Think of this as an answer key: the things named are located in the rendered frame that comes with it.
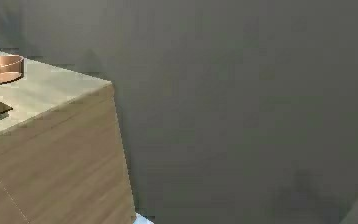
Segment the light wooden cabinet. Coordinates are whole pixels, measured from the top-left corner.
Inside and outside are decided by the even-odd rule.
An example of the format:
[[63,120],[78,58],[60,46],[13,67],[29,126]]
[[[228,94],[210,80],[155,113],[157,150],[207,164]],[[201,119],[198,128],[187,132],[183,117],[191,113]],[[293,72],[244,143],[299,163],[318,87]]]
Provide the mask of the light wooden cabinet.
[[0,101],[0,224],[133,224],[110,81],[27,59]]

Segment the copper round bowl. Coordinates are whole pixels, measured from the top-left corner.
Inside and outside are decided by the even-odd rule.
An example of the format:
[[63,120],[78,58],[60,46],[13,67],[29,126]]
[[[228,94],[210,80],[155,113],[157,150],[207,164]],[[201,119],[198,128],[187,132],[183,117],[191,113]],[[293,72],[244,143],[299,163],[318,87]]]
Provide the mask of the copper round bowl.
[[0,85],[24,76],[24,58],[20,55],[0,55]]

